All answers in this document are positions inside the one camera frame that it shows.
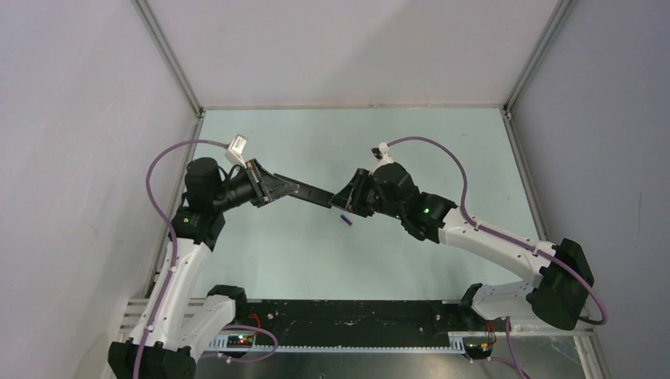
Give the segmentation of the black remote control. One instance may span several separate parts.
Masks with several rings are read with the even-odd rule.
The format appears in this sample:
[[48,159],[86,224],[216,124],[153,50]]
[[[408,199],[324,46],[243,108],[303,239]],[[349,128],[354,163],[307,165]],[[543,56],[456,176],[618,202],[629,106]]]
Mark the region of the black remote control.
[[294,186],[293,191],[290,192],[289,196],[294,197],[301,201],[306,201],[307,203],[317,205],[323,208],[332,208],[331,199],[334,196],[333,193],[320,189],[316,186],[300,182],[294,178],[289,178],[281,174],[275,174],[279,179],[288,182]]

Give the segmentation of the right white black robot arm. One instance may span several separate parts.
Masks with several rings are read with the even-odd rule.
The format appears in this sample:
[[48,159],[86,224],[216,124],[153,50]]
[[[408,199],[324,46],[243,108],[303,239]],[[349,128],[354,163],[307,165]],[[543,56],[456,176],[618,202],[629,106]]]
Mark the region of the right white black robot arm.
[[517,275],[517,283],[474,284],[468,289],[459,309],[461,323],[468,329],[479,330],[490,320],[527,313],[562,330],[574,329],[583,319],[587,289],[594,278],[575,241],[533,241],[469,221],[453,201],[421,191],[399,163],[374,171],[358,169],[330,203],[362,217],[375,213],[392,217],[420,241],[469,251]]

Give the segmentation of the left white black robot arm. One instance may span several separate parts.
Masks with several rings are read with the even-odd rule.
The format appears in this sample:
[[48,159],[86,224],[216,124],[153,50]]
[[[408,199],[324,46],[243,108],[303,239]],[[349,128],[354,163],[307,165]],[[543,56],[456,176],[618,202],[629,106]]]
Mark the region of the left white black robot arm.
[[168,229],[166,261],[139,322],[124,342],[108,350],[117,378],[192,378],[199,358],[224,326],[242,328],[250,318],[243,289],[209,295],[186,321],[186,308],[201,270],[225,225],[224,213],[247,203],[262,207],[291,193],[297,184],[269,173],[256,160],[223,174],[213,158],[187,165],[185,204]]

